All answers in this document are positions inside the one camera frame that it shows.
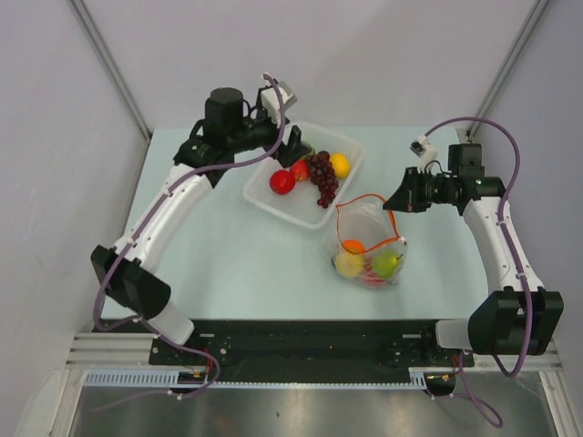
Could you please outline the orange fruit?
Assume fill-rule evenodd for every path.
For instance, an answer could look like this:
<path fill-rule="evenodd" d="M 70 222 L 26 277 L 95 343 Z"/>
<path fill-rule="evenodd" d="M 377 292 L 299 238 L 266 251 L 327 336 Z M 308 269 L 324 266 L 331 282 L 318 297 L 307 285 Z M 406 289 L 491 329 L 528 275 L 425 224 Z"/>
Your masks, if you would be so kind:
<path fill-rule="evenodd" d="M 365 246 L 359 240 L 347 239 L 342 242 L 343 249 L 349 253 L 360 255 L 366 251 Z"/>

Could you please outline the yellow green pear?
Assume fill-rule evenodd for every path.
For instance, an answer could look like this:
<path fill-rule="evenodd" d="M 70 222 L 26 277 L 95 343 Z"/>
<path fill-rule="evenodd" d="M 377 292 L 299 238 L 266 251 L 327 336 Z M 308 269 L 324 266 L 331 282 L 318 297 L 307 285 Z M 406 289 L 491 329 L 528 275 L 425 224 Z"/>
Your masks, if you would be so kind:
<path fill-rule="evenodd" d="M 373 256 L 372 270 L 378 278 L 390 279 L 401 269 L 403 262 L 403 253 L 386 249 Z"/>

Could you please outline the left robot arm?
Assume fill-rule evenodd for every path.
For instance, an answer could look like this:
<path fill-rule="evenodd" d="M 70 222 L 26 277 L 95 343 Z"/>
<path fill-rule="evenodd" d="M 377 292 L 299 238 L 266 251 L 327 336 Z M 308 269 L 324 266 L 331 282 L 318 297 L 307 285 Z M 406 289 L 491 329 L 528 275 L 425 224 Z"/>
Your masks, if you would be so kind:
<path fill-rule="evenodd" d="M 285 140 L 287 110 L 297 100 L 284 82 L 269 75 L 249 104 L 242 92 L 219 87 L 205 101 L 204 117 L 179 147 L 162 188 L 136 224 L 112 247 L 95 247 L 91 263 L 99 282 L 94 304 L 94 324 L 101 326 L 106 298 L 132 310 L 130 320 L 143 322 L 169 342 L 169 352 L 179 362 L 194 362 L 201 353 L 200 340 L 192 336 L 194 324 L 171 301 L 167 283 L 156 271 L 166 248 L 186 218 L 218 185 L 224 174 L 239 168 L 235 157 L 262 149 L 254 160 L 275 158 L 287 165 L 300 158 L 304 147 L 300 129 Z"/>

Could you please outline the clear zip bag orange zipper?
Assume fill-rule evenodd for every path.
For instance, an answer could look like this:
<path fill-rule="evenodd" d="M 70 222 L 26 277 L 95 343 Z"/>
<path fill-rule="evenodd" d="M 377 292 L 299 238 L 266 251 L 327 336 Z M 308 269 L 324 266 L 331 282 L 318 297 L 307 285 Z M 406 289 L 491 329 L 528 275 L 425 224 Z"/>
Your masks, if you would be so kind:
<path fill-rule="evenodd" d="M 398 283 L 408 250 L 408 241 L 399 232 L 394 213 L 390 210 L 383 209 L 385 201 L 386 199 L 384 197 L 369 193 L 348 202 L 338 204 L 335 207 L 336 218 L 334 222 L 332 251 L 333 266 L 335 256 L 340 252 L 347 252 L 342 246 L 342 242 L 347 239 L 359 240 L 365 246 L 366 251 L 364 254 L 360 254 L 365 259 L 363 268 L 365 270 L 373 271 L 373 256 L 380 251 L 392 249 L 404 254 L 404 262 L 401 269 L 393 277 L 386 279 L 387 284 L 384 287 L 369 287 L 377 290 L 385 289 Z M 345 279 L 364 286 L 358 280 L 359 275 L 356 278 Z"/>

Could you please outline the red green apple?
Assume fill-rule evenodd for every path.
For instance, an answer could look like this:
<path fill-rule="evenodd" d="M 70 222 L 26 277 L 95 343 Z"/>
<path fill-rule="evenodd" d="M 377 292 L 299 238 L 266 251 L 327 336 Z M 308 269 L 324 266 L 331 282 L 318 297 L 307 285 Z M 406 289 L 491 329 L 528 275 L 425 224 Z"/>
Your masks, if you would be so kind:
<path fill-rule="evenodd" d="M 271 191 L 280 196 L 289 194 L 294 189 L 295 184 L 295 176 L 286 169 L 275 171 L 269 181 Z"/>

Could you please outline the dark purple grape bunch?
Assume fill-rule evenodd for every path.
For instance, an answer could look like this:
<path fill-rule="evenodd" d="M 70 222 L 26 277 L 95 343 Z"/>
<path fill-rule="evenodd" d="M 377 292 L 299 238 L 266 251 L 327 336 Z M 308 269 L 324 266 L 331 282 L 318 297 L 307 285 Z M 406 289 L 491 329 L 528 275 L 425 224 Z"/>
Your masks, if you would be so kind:
<path fill-rule="evenodd" d="M 331 155 L 327 151 L 320 151 L 308 155 L 304 160 L 308 166 L 309 180 L 319 190 L 320 197 L 317 205 L 328 208 L 336 198 L 336 190 L 339 187 L 338 178 L 330 161 Z"/>

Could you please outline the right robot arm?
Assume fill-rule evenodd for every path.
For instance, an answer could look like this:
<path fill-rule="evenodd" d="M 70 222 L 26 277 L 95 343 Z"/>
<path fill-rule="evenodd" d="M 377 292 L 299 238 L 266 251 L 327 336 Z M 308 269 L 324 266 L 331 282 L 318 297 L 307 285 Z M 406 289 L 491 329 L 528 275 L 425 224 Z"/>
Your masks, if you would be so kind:
<path fill-rule="evenodd" d="M 453 350 L 481 355 L 537 356 L 546 352 L 564 309 L 557 291 L 547 290 L 533 271 L 517 238 L 506 188 L 489 177 L 478 144 L 452 145 L 448 170 L 432 173 L 437 150 L 420 136 L 411 145 L 419 163 L 409 167 L 383 208 L 420 213 L 434 204 L 455 207 L 470 228 L 486 273 L 488 296 L 466 320 L 440 320 L 435 334 L 422 339 L 420 353 L 441 365 Z"/>

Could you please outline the yellow green mango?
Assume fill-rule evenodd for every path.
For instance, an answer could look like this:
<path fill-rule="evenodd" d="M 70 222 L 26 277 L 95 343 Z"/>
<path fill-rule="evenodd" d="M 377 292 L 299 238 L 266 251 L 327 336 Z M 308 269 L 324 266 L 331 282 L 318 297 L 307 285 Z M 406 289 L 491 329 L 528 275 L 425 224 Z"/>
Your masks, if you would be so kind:
<path fill-rule="evenodd" d="M 334 258 L 336 270 L 348 279 L 356 278 L 362 272 L 364 264 L 364 256 L 359 254 L 340 252 Z"/>

